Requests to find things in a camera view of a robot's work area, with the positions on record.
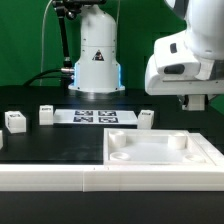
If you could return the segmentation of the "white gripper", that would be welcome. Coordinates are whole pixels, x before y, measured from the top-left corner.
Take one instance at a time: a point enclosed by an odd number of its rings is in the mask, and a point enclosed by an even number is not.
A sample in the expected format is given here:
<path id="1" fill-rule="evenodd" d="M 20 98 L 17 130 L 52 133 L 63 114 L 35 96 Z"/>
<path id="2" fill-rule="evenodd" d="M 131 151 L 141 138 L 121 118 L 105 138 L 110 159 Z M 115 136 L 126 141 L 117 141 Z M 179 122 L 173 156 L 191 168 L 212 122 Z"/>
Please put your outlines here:
<path id="1" fill-rule="evenodd" d="M 224 94 L 224 61 L 197 56 L 184 43 L 185 32 L 158 39 L 145 72 L 149 95 Z"/>

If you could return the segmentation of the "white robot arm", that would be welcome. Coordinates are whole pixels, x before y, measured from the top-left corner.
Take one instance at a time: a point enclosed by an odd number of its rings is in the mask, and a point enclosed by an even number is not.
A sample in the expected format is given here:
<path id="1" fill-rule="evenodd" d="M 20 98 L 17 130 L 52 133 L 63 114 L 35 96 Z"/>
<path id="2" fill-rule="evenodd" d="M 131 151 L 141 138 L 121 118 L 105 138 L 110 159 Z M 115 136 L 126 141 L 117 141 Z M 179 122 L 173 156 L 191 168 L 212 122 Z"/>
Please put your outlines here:
<path id="1" fill-rule="evenodd" d="M 159 38 L 145 72 L 150 95 L 224 93 L 224 0 L 164 0 L 186 29 Z M 122 91 L 116 61 L 116 23 L 98 6 L 82 7 L 81 55 L 71 90 Z"/>

